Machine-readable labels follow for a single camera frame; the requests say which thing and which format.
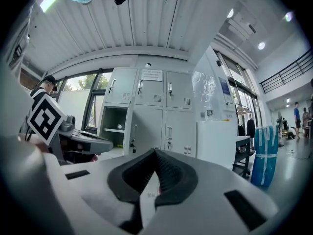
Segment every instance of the locker door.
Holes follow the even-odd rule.
[[[166,78],[166,106],[192,109],[193,89],[191,76],[168,71]]]
[[[134,106],[132,140],[136,153],[142,154],[150,149],[161,148],[162,116],[162,109]]]
[[[135,96],[135,104],[163,106],[163,80],[160,82],[139,79]]]
[[[166,111],[165,150],[196,156],[196,121],[192,112]]]
[[[135,98],[131,97],[131,102],[129,103],[129,107],[126,113],[125,132],[124,132],[124,140],[123,140],[123,155],[128,155],[129,146],[131,144],[132,122],[133,122],[133,115],[134,115],[134,101],[135,101]]]
[[[115,69],[110,79],[107,103],[129,104],[137,69]]]

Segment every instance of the window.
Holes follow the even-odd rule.
[[[91,112],[89,116],[88,127],[99,127],[100,112],[102,108],[104,95],[95,95],[92,99]]]
[[[95,88],[91,91],[91,100],[88,102],[86,119],[84,120],[84,130],[95,133],[100,123],[100,113],[102,109],[102,103],[104,100],[104,94],[106,88],[109,84],[112,72],[100,73],[98,76],[95,76]]]
[[[235,108],[237,108],[236,104],[241,104],[239,99],[238,99],[237,93],[236,93],[237,88],[230,85],[230,90],[231,90],[231,93],[232,93],[234,101],[235,101]],[[244,125],[244,119],[243,119],[242,115],[238,116],[238,122],[239,122],[239,125],[242,125],[242,126]]]
[[[64,114],[76,118],[75,128],[81,130],[84,111],[96,74],[70,78],[64,86],[59,105]]]
[[[237,64],[234,61],[230,60],[228,57],[224,56],[224,55],[223,55],[223,59],[225,60],[225,63],[228,66],[229,71],[230,71],[232,77],[236,81],[242,83],[243,85],[246,85],[245,79],[243,78],[239,68],[237,67]]]
[[[260,106],[259,106],[259,101],[256,98],[253,98],[253,103],[254,103],[254,108],[256,112],[256,117],[257,117],[257,123],[256,127],[261,127],[262,126],[262,118],[261,118],[261,111],[260,111]]]
[[[247,86],[248,86],[253,92],[255,92],[254,87],[253,87],[253,84],[252,84],[252,82],[251,82],[251,79],[250,79],[250,77],[249,77],[247,71],[246,71],[245,69],[243,69],[242,67],[240,67],[240,68],[241,68],[241,71],[242,71],[242,75],[243,75],[243,77],[245,78],[245,81],[246,81]]]
[[[219,52],[217,52],[217,51],[214,51],[214,52],[215,52],[215,54],[217,55],[218,59],[220,60],[220,62],[222,64],[222,69],[223,69],[225,75],[231,77],[230,72],[228,72],[228,69],[225,67],[224,60],[223,60],[221,54]]]
[[[101,75],[101,78],[97,87],[98,90],[105,90],[107,88],[111,75],[112,75],[112,72],[103,73]]]
[[[63,82],[63,81],[57,82],[57,91],[56,91],[56,92],[55,92],[55,91],[52,91],[51,94],[58,94],[58,93],[59,93],[60,87],[61,87],[61,85],[62,85],[62,82]]]
[[[254,124],[256,125],[257,120],[255,118],[255,110],[254,110],[253,103],[252,103],[252,97],[250,95],[248,95],[247,93],[242,92],[242,91],[238,91],[238,93],[239,93],[241,104],[243,106],[247,106],[249,108],[249,110],[252,111],[252,113],[250,113],[250,114],[244,114],[243,115],[244,123],[245,123],[245,130],[246,130],[246,124],[247,124],[249,119],[253,119]]]

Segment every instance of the corrugated metal ceiling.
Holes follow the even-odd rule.
[[[26,61],[50,71],[75,57],[115,47],[189,50],[203,0],[58,0],[43,13],[35,4]]]

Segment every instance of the staircase railing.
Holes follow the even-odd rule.
[[[264,93],[268,93],[272,90],[283,86],[290,81],[294,80],[298,76],[303,75],[313,67],[313,55],[312,49],[309,49],[297,60],[283,68],[278,73],[262,81],[260,84],[263,88]]]

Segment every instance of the locker handle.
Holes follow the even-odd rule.
[[[135,124],[135,135],[134,135],[134,139],[137,138],[137,128],[138,128],[138,124]]]
[[[139,95],[140,89],[142,89],[142,87],[143,87],[143,80],[140,80],[138,83],[138,95]]]
[[[172,140],[172,127],[171,126],[167,126],[168,128],[168,132],[167,132],[167,140]]]
[[[142,89],[143,87],[143,80],[140,80],[138,83],[138,89]]]
[[[110,86],[110,90],[112,90],[112,88],[114,88],[115,83],[116,83],[116,78],[113,79],[113,81],[111,83],[111,86]]]
[[[173,83],[172,82],[169,82],[167,84],[167,91],[169,92],[170,97],[171,97],[172,96],[172,91],[173,91]]]

